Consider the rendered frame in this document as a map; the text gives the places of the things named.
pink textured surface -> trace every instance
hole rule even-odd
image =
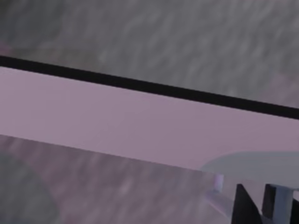
[[[298,151],[296,120],[5,68],[0,104],[0,134],[183,168]]]

